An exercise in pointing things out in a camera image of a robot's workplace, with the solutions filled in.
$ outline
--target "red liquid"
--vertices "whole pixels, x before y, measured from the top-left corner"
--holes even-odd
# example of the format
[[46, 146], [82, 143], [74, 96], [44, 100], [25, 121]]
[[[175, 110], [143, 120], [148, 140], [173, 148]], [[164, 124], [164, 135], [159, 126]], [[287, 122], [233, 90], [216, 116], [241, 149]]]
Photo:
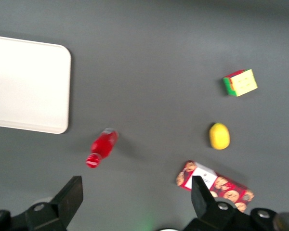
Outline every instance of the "red liquid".
[[91, 146], [91, 155], [86, 164], [88, 167], [98, 167], [100, 162], [108, 157], [118, 140], [118, 133], [112, 128], [106, 128]]

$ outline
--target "red box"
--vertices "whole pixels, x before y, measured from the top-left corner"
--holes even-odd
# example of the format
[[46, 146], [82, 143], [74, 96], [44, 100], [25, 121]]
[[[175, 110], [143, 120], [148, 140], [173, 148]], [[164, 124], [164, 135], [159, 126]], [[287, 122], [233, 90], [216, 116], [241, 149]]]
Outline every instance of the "red box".
[[235, 182], [200, 163], [189, 160], [177, 176], [177, 185], [192, 189], [192, 176], [201, 176], [213, 197], [223, 197], [232, 201], [239, 211], [244, 212], [254, 193], [245, 185]]

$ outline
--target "yellow lemon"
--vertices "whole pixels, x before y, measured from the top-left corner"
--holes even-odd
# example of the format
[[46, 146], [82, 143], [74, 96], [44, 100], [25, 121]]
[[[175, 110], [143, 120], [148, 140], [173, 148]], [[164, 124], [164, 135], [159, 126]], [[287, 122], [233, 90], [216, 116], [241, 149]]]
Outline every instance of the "yellow lemon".
[[209, 131], [211, 146], [214, 149], [222, 150], [230, 144], [228, 128], [222, 123], [214, 124]]

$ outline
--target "red bottle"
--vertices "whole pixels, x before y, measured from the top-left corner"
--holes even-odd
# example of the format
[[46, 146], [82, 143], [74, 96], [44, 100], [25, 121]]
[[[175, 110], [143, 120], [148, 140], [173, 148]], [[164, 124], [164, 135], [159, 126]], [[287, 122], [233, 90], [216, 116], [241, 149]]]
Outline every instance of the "red bottle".
[[119, 134], [113, 128], [106, 128], [91, 146], [91, 155], [86, 164], [88, 167], [98, 167], [100, 162], [108, 157], [117, 142]]

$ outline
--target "printed cookie image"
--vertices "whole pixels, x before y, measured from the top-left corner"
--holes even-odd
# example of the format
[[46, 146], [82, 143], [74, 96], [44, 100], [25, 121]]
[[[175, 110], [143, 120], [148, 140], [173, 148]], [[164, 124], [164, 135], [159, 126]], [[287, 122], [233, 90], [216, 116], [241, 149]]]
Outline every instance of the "printed cookie image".
[[210, 191], [210, 193], [212, 194], [213, 197], [218, 197], [217, 193], [214, 191]]
[[192, 160], [189, 160], [189, 161], [186, 162], [184, 169], [185, 169], [186, 172], [192, 172], [196, 168], [197, 168], [197, 165], [195, 164], [195, 162], [192, 161]]
[[184, 173], [180, 172], [179, 175], [177, 176], [177, 185], [180, 186], [184, 183]]
[[227, 191], [223, 197], [235, 203], [239, 199], [240, 194], [236, 190], [230, 190]]
[[235, 203], [235, 205], [241, 213], [243, 213], [247, 207], [243, 202]]
[[214, 182], [214, 187], [216, 189], [222, 189], [224, 191], [227, 190], [227, 188], [225, 187], [226, 183], [228, 183], [228, 181], [224, 177], [218, 177]]
[[251, 190], [247, 190], [243, 196], [244, 201], [251, 201], [254, 198], [254, 194]]

